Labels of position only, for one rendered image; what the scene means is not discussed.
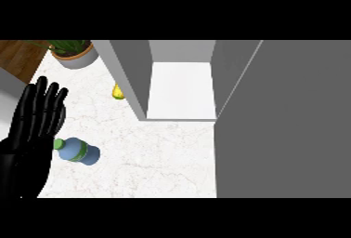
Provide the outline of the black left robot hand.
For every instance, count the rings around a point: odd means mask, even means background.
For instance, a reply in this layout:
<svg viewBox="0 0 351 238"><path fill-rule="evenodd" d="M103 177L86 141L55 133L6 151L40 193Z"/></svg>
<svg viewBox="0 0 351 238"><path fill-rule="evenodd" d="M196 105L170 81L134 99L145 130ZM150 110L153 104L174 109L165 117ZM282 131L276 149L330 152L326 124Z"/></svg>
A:
<svg viewBox="0 0 351 238"><path fill-rule="evenodd" d="M40 76L16 104L0 140L0 199L34 199L46 186L53 141L66 119L68 89Z"/></svg>

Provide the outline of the blue water bottle green cap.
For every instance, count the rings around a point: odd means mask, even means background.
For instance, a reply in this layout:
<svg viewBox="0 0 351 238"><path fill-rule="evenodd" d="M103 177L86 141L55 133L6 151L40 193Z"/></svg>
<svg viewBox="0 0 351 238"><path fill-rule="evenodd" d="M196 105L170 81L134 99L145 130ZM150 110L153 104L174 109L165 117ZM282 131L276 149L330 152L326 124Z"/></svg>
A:
<svg viewBox="0 0 351 238"><path fill-rule="evenodd" d="M100 149L78 138L56 139L53 149L59 152L59 157L72 163L94 165L99 161Z"/></svg>

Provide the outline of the grey open cabinet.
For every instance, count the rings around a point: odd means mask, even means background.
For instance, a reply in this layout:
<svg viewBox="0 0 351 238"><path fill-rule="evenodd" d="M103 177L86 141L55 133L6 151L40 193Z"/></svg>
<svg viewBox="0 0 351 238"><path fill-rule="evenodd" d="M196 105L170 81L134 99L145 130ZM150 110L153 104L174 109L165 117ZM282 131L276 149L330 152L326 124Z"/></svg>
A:
<svg viewBox="0 0 351 238"><path fill-rule="evenodd" d="M142 121L214 122L262 42L96 40L94 48Z"/></svg>

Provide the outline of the dark grey cabinet door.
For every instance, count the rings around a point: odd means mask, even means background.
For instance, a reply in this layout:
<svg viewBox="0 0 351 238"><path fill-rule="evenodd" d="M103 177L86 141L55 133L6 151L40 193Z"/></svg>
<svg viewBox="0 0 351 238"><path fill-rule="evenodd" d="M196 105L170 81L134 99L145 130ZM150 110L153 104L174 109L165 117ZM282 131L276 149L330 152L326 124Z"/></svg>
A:
<svg viewBox="0 0 351 238"><path fill-rule="evenodd" d="M220 197L351 197L351 41L265 41L214 126Z"/></svg>

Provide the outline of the yellow pear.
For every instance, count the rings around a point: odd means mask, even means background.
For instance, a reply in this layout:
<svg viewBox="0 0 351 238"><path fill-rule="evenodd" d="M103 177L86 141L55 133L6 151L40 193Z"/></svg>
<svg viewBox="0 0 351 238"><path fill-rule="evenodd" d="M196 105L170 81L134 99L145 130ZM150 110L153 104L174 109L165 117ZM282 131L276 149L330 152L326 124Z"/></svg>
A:
<svg viewBox="0 0 351 238"><path fill-rule="evenodd" d="M125 95L124 95L124 92L122 92L122 89L119 88L119 86L115 86L114 89L112 89L112 97L115 99L124 99L125 98Z"/></svg>

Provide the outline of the potted green plant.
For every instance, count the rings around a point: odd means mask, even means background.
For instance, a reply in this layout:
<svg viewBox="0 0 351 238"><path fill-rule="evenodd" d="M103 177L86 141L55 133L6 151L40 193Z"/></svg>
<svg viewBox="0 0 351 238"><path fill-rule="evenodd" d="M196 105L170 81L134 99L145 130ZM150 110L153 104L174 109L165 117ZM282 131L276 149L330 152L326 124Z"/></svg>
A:
<svg viewBox="0 0 351 238"><path fill-rule="evenodd" d="M78 70L86 68L99 58L99 53L90 40L49 40L49 44L27 43L47 49L62 66Z"/></svg>

